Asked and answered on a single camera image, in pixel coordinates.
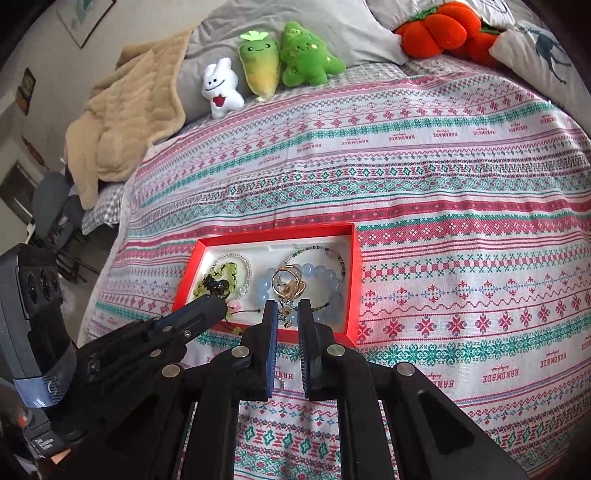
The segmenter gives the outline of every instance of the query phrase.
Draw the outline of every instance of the tan fleece blanket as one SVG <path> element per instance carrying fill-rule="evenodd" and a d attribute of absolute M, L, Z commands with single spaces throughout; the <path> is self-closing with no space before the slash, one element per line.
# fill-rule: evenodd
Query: tan fleece blanket
<path fill-rule="evenodd" d="M 65 153 L 84 209 L 96 204 L 99 179 L 127 180 L 148 148 L 183 126 L 176 83 L 192 31 L 125 47 L 68 128 Z"/>

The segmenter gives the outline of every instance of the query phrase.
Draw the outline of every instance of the open gift box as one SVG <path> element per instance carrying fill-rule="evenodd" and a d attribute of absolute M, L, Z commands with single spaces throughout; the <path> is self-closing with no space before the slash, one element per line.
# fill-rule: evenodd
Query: open gift box
<path fill-rule="evenodd" d="M 240 311 L 232 314 L 229 321 L 232 327 L 238 326 L 241 329 L 260 323 L 264 309 L 264 297 L 261 296 L 264 286 L 261 283 L 264 283 L 270 269 L 277 270 L 282 267 L 286 260 L 298 251 L 301 252 L 292 258 L 289 264 L 322 266 L 327 271 L 335 272 L 338 279 L 342 274 L 341 260 L 344 263 L 345 276 L 338 288 L 338 293 L 343 299 L 342 308 L 339 306 L 338 310 L 336 307 L 331 309 L 332 317 L 328 316 L 327 308 L 325 310 L 327 319 L 323 318 L 322 310 L 318 310 L 315 315 L 318 316 L 318 321 L 332 327 L 337 342 L 346 346 L 355 346 L 361 303 L 361 251 L 354 223 L 278 228 L 200 239 L 195 245 L 179 285 L 173 311 L 192 301 L 195 298 L 195 289 L 211 272 L 212 267 L 219 270 L 224 262 L 234 262 L 237 267 L 236 290 L 228 297 L 228 302 L 231 302 L 238 295 L 238 289 L 245 285 L 248 277 L 248 268 L 244 261 L 232 256 L 232 254 L 239 254 L 248 259 L 252 268 L 252 277 L 246 293 L 238 299 Z M 335 282 L 331 283 L 330 273 L 323 274 L 322 269 L 304 273 L 302 280 L 306 282 L 306 288 L 303 294 L 294 300 L 294 307 L 297 307 L 301 299 L 310 299 L 313 307 L 325 305 L 327 299 L 334 293 L 332 289 Z M 278 300 L 272 288 L 269 288 L 268 294 L 271 300 Z M 257 309 L 261 309 L 261 312 L 247 311 Z M 226 322 L 218 323 L 214 329 L 226 333 L 232 330 Z M 279 322 L 278 340 L 297 343 L 297 322 L 294 322 L 291 327 L 285 327 L 284 322 Z"/>

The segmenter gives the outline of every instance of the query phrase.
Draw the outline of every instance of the white rabbit plush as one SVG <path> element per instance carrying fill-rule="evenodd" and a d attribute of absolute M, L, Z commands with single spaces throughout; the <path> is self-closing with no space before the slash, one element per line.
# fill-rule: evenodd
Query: white rabbit plush
<path fill-rule="evenodd" d="M 244 98 L 236 91 L 238 76 L 232 70 L 232 61 L 223 58 L 205 68 L 203 96 L 212 107 L 212 117 L 223 118 L 228 112 L 244 106 Z"/>

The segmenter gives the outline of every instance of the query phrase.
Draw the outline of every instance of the christmas tree plush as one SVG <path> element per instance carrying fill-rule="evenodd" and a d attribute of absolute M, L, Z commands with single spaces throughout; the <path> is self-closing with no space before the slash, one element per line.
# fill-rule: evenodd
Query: christmas tree plush
<path fill-rule="evenodd" d="M 321 38 L 298 22 L 285 24 L 281 61 L 287 65 L 283 83 L 288 87 L 323 85 L 328 82 L 327 75 L 338 75 L 346 68 L 342 60 L 329 53 Z"/>
<path fill-rule="evenodd" d="M 238 54 L 246 74 L 246 82 L 259 100 L 267 100 L 273 96 L 281 70 L 279 44 L 267 38 L 267 32 L 250 30 L 240 35 L 244 40 Z"/>

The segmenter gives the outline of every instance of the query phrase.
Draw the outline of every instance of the robotic arm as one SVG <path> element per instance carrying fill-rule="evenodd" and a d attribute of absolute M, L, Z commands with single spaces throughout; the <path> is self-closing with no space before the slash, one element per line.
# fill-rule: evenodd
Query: robotic arm
<path fill-rule="evenodd" d="M 0 372 L 33 408 L 30 445 L 43 457 L 72 449 L 52 480 L 233 478 L 239 401 L 272 395 L 277 303 L 239 346 L 182 369 L 186 343 L 225 317 L 224 300 L 201 297 L 77 349 L 56 270 L 50 253 L 26 245 L 0 257 Z M 337 401 L 344 480 L 394 478 L 379 401 L 402 480 L 527 479 L 415 366 L 373 364 L 336 343 L 308 300 L 298 334 L 306 397 Z"/>

